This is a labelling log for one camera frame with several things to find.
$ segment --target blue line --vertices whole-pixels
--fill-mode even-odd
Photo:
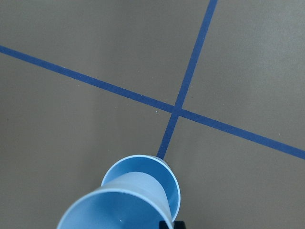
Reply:
[[[216,4],[217,4],[217,0],[210,0],[209,5],[206,9],[205,12],[205,16],[203,18],[203,22],[201,24],[198,36],[197,36],[197,40],[195,43],[195,46],[193,48],[193,52],[192,55],[190,57],[189,60],[189,64],[187,66],[185,75],[184,75],[184,79],[175,103],[175,107],[173,109],[172,115],[170,117],[170,120],[168,122],[168,125],[166,127],[157,157],[164,159],[169,142],[171,141],[172,135],[173,135],[173,131],[175,129],[175,126],[177,124],[178,121],[178,117],[179,114],[181,112],[187,91],[189,89],[199,56],[200,56],[200,52],[206,37],[206,34],[208,32],[211,20],[212,20],[212,16],[213,13],[215,11],[216,8]]]
[[[226,123],[216,121],[214,119],[211,119],[211,118],[199,115],[199,114],[195,114],[190,111],[182,110],[180,113],[180,116],[193,120],[195,122],[201,123],[203,125],[207,125],[209,127],[215,128],[217,130],[221,130],[221,131],[227,132],[229,134],[250,140],[252,142],[256,142],[258,144],[270,147],[272,149],[276,149],[276,150],[282,151],[284,153],[299,157],[301,159],[305,159],[305,151],[302,149],[298,149],[298,148],[286,145],[284,143],[272,140],[270,138],[251,133],[249,131],[237,128],[232,125],[228,125]]]
[[[92,86],[102,88],[106,91],[109,91],[109,92],[112,92],[112,93],[115,93],[115,94],[119,94],[119,95],[124,96],[126,98],[130,98],[130,99],[138,101],[140,103],[147,104],[149,106],[153,106],[155,108],[158,108],[158,109],[170,112],[170,113],[173,111],[173,105],[170,105],[170,104],[152,99],[152,98],[147,97],[145,95],[141,95],[141,94],[129,91],[127,89],[124,89],[124,88],[115,86],[113,84],[110,84],[110,83],[92,78],[90,76],[72,71],[70,69],[55,65],[53,63],[40,60],[36,57],[29,56],[27,54],[23,54],[21,52],[15,51],[13,49],[6,48],[6,47],[1,46],[1,45],[0,45],[0,52],[3,53],[3,54],[6,54],[8,56],[15,57],[17,59],[26,61],[28,63],[32,63],[32,64],[37,65],[39,67],[51,70],[53,72],[68,76],[68,77],[73,78],[75,80],[79,80],[79,81],[82,81],[84,83],[90,84]]]

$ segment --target light blue cup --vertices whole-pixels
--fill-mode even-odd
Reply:
[[[106,173],[102,186],[77,200],[57,229],[169,229],[180,206],[178,182],[154,156],[128,156]]]

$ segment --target table surface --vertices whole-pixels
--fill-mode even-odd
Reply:
[[[215,3],[1,1],[0,228],[158,152],[187,228],[304,228],[305,1]]]

